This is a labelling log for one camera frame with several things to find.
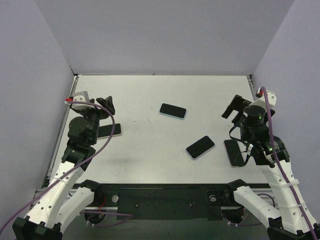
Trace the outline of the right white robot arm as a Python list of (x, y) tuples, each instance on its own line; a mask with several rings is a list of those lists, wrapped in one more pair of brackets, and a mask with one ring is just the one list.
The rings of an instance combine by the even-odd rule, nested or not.
[(320, 224), (303, 200), (283, 141), (272, 133), (274, 111), (266, 106), (263, 96), (251, 102), (235, 95), (222, 117), (227, 119), (233, 111), (238, 112), (233, 127), (239, 128), (239, 141), (265, 176), (277, 207), (263, 200), (242, 179), (227, 184), (224, 201), (247, 209), (264, 225), (271, 240), (318, 240)]

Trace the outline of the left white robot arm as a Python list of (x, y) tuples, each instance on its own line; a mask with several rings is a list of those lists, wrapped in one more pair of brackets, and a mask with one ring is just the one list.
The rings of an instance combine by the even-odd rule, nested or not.
[(76, 181), (91, 160), (99, 154), (97, 143), (100, 121), (113, 118), (116, 110), (113, 98), (89, 99), (79, 92), (65, 100), (78, 113), (68, 125), (68, 141), (58, 169), (48, 187), (30, 202), (32, 209), (25, 217), (18, 217), (12, 229), (18, 240), (61, 240), (68, 225), (87, 206), (97, 206), (103, 200), (101, 185), (85, 180), (70, 199)]

